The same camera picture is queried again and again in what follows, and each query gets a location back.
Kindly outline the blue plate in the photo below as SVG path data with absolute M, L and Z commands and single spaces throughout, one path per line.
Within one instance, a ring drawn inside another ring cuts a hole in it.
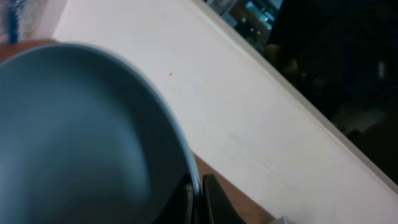
M 198 171 L 158 92 L 100 49 L 52 44 L 1 63 L 1 222 L 154 223 Z

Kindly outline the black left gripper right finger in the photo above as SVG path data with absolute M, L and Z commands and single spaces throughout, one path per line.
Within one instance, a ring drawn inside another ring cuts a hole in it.
M 234 209 L 214 174 L 203 176 L 203 203 L 210 224 L 246 224 Z

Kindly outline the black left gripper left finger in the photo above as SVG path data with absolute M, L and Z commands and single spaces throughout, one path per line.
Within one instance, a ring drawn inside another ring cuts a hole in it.
M 194 207 L 192 180 L 184 176 L 154 224 L 191 224 Z

